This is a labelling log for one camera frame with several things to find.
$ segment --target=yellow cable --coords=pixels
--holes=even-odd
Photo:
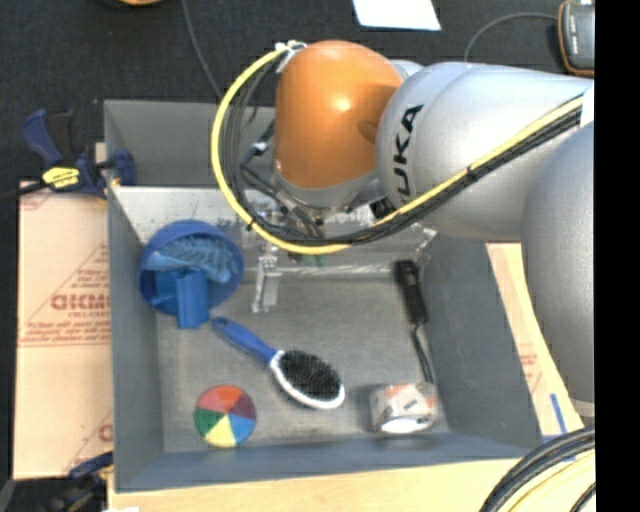
[[[508,509],[505,508],[504,510],[507,512],[525,512],[529,509],[540,510],[541,500],[545,497],[548,497],[552,493],[557,493],[560,488],[566,488],[566,486],[571,485],[572,482],[583,483],[586,473],[595,468],[595,456],[596,454],[594,449],[591,453],[587,453],[573,462],[566,463],[555,473],[547,476],[540,483],[529,488],[511,507]],[[576,499],[580,496],[581,492],[582,489],[577,490]]]
[[[349,247],[351,247],[351,245],[339,244],[339,243],[328,243],[326,245],[321,245],[321,246],[300,245],[293,242],[287,242],[286,240],[282,240],[272,235],[265,229],[263,229],[260,225],[256,224],[254,222],[254,219],[251,217],[251,215],[242,207],[242,205],[236,199],[235,195],[229,188],[229,185],[227,185],[224,179],[224,174],[222,172],[222,164],[220,163],[220,150],[219,150],[220,133],[222,131],[222,123],[223,123],[224,117],[231,104],[232,99],[238,93],[240,88],[257,71],[259,71],[263,66],[265,66],[272,60],[276,59],[279,55],[281,55],[283,52],[288,51],[289,49],[290,47],[285,47],[285,46],[277,48],[267,53],[257,61],[255,61],[253,64],[251,64],[248,68],[246,68],[240,74],[240,76],[231,85],[227,93],[222,98],[222,101],[220,102],[220,105],[216,112],[216,116],[213,121],[213,128],[211,130],[211,162],[213,166],[213,173],[216,178],[216,181],[218,182],[218,185],[220,187],[222,194],[224,195],[225,199],[229,202],[233,210],[240,216],[242,220],[244,220],[249,226],[251,226],[256,233],[258,233],[262,238],[264,238],[268,242],[271,242],[275,246],[280,247],[281,249],[284,249],[286,251],[299,253],[299,254],[321,255],[321,254],[335,253],[338,251],[342,251],[344,249],[348,249]],[[465,168],[457,172],[456,174],[451,176],[449,179],[433,187],[432,189],[428,190],[424,194],[418,196],[416,199],[408,202],[402,207],[398,208],[397,210],[390,213],[389,215],[378,220],[373,225],[379,226],[393,220],[398,215],[406,215],[410,211],[414,210],[415,208],[421,206],[422,204],[426,203],[427,201],[435,197],[437,194],[439,194],[446,188],[450,187],[451,185],[455,185],[458,181],[465,178],[465,176],[470,171],[477,169],[478,167],[490,161],[491,159],[505,153],[509,149],[513,148],[515,145],[519,144],[520,142],[523,142],[528,137],[535,134],[540,129],[544,128],[547,124],[550,124],[551,122],[561,118],[565,114],[569,113],[571,110],[579,107],[581,104],[582,104],[582,96],[575,98],[574,100],[569,101],[568,103],[560,106],[559,108],[553,110],[552,112],[544,115],[540,119],[534,121],[524,129],[520,130],[516,135],[514,135],[505,143],[495,148],[493,151],[490,151],[483,157],[473,162],[468,168]]]

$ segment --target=blue plastic container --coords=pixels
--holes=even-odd
[[[240,248],[224,231],[185,219],[149,240],[139,263],[140,291],[154,309],[175,315],[179,327],[197,328],[233,294],[243,273]]]

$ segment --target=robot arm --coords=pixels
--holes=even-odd
[[[593,123],[582,126],[581,112],[592,87],[505,66],[393,62],[341,41],[304,47],[277,86],[274,197],[316,221],[354,201],[387,209],[366,230],[334,238],[274,233],[247,209],[244,218],[276,245],[310,254],[415,222],[456,238],[521,242],[543,335],[587,417],[595,403]],[[213,153],[225,192],[234,162]]]

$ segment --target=roll of tape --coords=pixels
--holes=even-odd
[[[430,382],[375,388],[369,406],[373,430],[387,434],[428,430],[440,417],[437,390]]]

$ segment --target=blue brush handle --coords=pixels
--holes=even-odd
[[[267,345],[249,329],[242,327],[240,324],[228,318],[219,316],[214,318],[211,323],[213,327],[229,341],[245,349],[247,352],[259,356],[265,363],[270,363],[278,353],[276,349]]]

